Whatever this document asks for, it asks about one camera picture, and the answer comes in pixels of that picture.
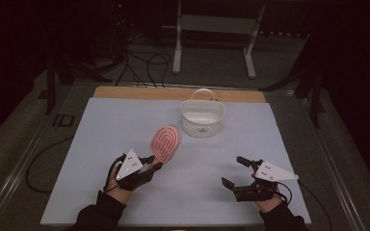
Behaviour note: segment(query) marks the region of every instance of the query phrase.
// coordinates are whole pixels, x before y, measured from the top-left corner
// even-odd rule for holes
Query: floor
[[[167,32],[161,41],[136,37],[127,48],[130,68],[123,72],[124,65],[120,65],[104,74],[113,80],[111,83],[98,83],[80,74],[76,74],[79,77],[73,86],[58,83],[58,103],[51,115],[45,114],[46,101],[38,99],[40,92],[45,90],[45,73],[37,77],[34,90],[0,128],[0,230],[66,230],[66,227],[40,225],[50,193],[31,190],[25,176],[27,173],[35,188],[43,191],[53,188],[70,138],[96,87],[114,85],[123,72],[119,86],[135,86],[138,82],[143,87],[145,82],[153,87],[154,81],[160,88],[164,85],[166,88],[257,90],[286,77],[305,43],[303,38],[259,36],[252,53],[257,78],[252,80],[247,77],[242,38],[186,35],[181,72],[177,75],[171,72],[172,61],[168,62],[173,57],[173,41],[172,32]],[[149,64],[149,59],[158,64]],[[308,119],[307,100],[296,99],[293,95],[296,85],[291,83],[280,90],[265,92],[265,96],[274,111],[291,163],[311,189],[311,192],[303,189],[313,221],[309,227],[328,230],[328,217],[318,199],[328,212],[333,230],[370,230],[370,174],[357,147],[331,104],[329,93],[322,91],[324,111],[319,114],[321,126],[317,129]],[[73,115],[75,121],[69,127],[54,126],[56,115]],[[31,162],[34,165],[26,172]],[[211,230],[206,227],[186,229]],[[264,230],[261,225],[220,229]]]

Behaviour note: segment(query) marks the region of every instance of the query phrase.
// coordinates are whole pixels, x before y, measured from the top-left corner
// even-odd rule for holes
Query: sleeve
[[[282,202],[268,213],[260,212],[260,216],[264,220],[265,231],[309,231],[304,219],[300,216],[295,217],[286,202]]]
[[[108,194],[98,192],[95,205],[89,205],[80,211],[71,231],[108,231],[115,230],[126,205]]]

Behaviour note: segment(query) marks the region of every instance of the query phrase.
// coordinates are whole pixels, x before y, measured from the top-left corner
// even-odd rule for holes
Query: pink brush
[[[181,143],[181,137],[180,131],[175,126],[169,125],[159,128],[150,145],[155,156],[152,164],[168,162]]]

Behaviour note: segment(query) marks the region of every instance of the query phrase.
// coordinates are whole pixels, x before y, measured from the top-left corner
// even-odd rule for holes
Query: gray carpet
[[[172,38],[159,42],[144,42],[138,39],[128,47],[136,52],[158,52],[173,56]],[[237,88],[256,90],[273,84],[287,76],[296,60],[304,40],[301,38],[259,37],[253,49],[252,58],[256,68],[257,78],[250,80],[247,77],[241,43],[222,42],[217,44],[212,40],[201,43],[194,39],[184,41],[181,73],[172,74],[172,62],[164,76],[164,83],[168,86],[204,86],[216,88]],[[147,60],[152,54],[133,53]],[[155,57],[154,62],[163,62],[161,57]],[[146,71],[146,63],[135,57],[130,57],[130,66],[134,73],[150,84]],[[113,79],[113,85],[123,70],[123,65],[105,74]],[[121,78],[120,85],[132,85],[133,71],[126,70]],[[152,65],[149,73],[153,80],[161,87],[164,65]],[[54,113],[73,115],[75,121],[71,127],[51,126],[54,116],[44,115],[45,101],[38,100],[38,95],[44,89],[44,73],[36,80],[35,89],[21,102],[11,117],[0,128],[0,189],[10,174],[17,160],[25,150],[34,150],[34,154],[45,147],[71,137],[78,127],[78,122],[84,112],[88,99],[93,95],[97,86],[104,85],[91,79],[81,77],[71,88],[58,88],[69,91],[65,101],[59,101],[59,108]],[[317,196],[330,216],[333,230],[356,230],[349,221],[343,201],[339,196],[341,189],[337,189],[331,182],[331,175],[326,171],[326,158],[321,142],[325,143],[328,154],[336,166],[334,173],[338,173],[345,183],[344,189],[357,209],[364,230],[370,230],[370,175],[366,169],[351,136],[332,106],[328,93],[323,90],[322,104],[325,109],[320,114],[320,129],[314,129],[308,122],[307,106],[305,101],[291,96],[295,83],[283,87],[282,90],[266,93],[277,125],[282,135],[291,163],[301,180]],[[41,121],[48,121],[41,137],[36,134],[41,128]],[[31,141],[39,141],[36,148],[31,148]],[[30,171],[30,182],[38,189],[51,190],[57,175],[62,167],[71,140],[59,143],[39,156]],[[65,227],[50,227],[40,225],[40,218],[48,201],[48,193],[38,193],[27,187],[22,175],[14,194],[10,194],[10,202],[4,204],[0,210],[0,230],[65,230]],[[303,189],[304,200],[310,213],[312,230],[328,230],[328,219],[313,195]],[[121,228],[122,230],[159,230]],[[213,230],[210,228],[187,228],[188,230]],[[257,227],[227,227],[221,230],[264,230]]]

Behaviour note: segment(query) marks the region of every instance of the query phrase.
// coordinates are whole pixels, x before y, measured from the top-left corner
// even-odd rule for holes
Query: dark background
[[[200,1],[183,2],[183,11],[221,16],[249,17],[249,9],[256,7],[251,1],[232,2],[231,7],[225,0],[215,1],[214,8]],[[265,36],[311,33],[296,67],[311,60],[321,66],[323,86],[370,169],[370,1],[331,2],[272,2],[260,30]],[[113,3],[123,4],[118,15],[110,11]],[[176,1],[170,0],[85,0],[78,6],[71,0],[0,1],[0,125],[45,70],[53,43],[56,50],[89,63],[96,53],[90,35],[107,35],[111,22],[128,18],[137,29],[159,38],[161,25],[174,25],[175,14]]]

